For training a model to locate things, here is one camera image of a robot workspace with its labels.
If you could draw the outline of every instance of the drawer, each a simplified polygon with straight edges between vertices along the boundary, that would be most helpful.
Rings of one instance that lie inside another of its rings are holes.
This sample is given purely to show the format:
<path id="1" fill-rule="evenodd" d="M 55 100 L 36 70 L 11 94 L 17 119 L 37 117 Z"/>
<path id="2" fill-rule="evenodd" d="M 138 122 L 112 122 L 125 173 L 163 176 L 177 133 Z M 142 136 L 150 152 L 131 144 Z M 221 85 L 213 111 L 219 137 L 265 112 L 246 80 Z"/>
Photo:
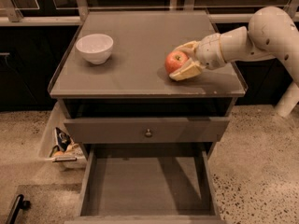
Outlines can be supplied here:
<path id="1" fill-rule="evenodd" d="M 185 143 L 220 141 L 227 117 L 211 118 L 79 118 L 64 125 L 76 142 Z"/>
<path id="2" fill-rule="evenodd" d="M 225 223 L 201 147 L 184 146 L 191 152 L 179 157 L 153 144 L 147 150 L 157 157 L 128 148 L 122 150 L 122 157 L 112 149 L 103 157 L 98 147 L 92 146 L 89 155 L 77 216 L 67 224 Z"/>

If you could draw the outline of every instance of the bowl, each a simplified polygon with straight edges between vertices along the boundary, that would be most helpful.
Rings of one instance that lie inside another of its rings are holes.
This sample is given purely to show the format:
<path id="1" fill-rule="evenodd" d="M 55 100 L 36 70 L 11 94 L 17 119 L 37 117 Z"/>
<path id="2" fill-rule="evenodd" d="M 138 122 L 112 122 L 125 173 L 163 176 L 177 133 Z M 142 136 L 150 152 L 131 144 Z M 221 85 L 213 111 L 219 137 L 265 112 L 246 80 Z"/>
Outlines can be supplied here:
<path id="1" fill-rule="evenodd" d="M 85 35 L 76 43 L 80 55 L 90 63 L 104 63 L 112 53 L 113 39 L 109 35 Z"/>

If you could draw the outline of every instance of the drawer knob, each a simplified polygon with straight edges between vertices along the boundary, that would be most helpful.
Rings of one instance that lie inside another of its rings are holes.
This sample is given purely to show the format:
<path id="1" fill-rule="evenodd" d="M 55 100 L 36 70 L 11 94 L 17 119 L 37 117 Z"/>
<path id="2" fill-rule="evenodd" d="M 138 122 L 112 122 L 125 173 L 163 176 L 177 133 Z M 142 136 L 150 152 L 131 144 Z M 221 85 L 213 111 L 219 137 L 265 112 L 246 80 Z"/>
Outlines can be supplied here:
<path id="1" fill-rule="evenodd" d="M 145 136 L 148 137 L 148 138 L 152 137 L 152 132 L 151 132 L 150 129 L 147 129 Z"/>

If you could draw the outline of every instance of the apple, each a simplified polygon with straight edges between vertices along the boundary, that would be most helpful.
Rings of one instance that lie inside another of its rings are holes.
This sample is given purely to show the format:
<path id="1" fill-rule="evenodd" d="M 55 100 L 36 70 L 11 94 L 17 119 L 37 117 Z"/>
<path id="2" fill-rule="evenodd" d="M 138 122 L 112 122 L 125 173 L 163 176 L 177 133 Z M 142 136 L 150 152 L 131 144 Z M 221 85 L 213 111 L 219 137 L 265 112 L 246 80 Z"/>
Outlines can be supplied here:
<path id="1" fill-rule="evenodd" d="M 170 52 L 166 56 L 164 62 L 164 66 L 168 75 L 178 70 L 184 63 L 188 61 L 188 59 L 188 56 L 180 50 Z"/>

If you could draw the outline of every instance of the concrete floor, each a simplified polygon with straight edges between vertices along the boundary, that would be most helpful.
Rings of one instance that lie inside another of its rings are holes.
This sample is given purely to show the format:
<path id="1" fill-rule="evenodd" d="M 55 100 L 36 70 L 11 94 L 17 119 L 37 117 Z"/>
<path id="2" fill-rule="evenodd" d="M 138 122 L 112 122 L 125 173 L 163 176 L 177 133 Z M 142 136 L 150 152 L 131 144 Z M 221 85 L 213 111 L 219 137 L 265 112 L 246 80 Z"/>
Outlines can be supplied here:
<path id="1" fill-rule="evenodd" d="M 0 113 L 0 223 L 22 193 L 32 208 L 16 223 L 64 223 L 76 213 L 84 169 L 61 172 L 38 158 L 50 112 Z M 236 106 L 209 160 L 221 218 L 299 223 L 299 106 L 286 118 L 271 105 Z"/>

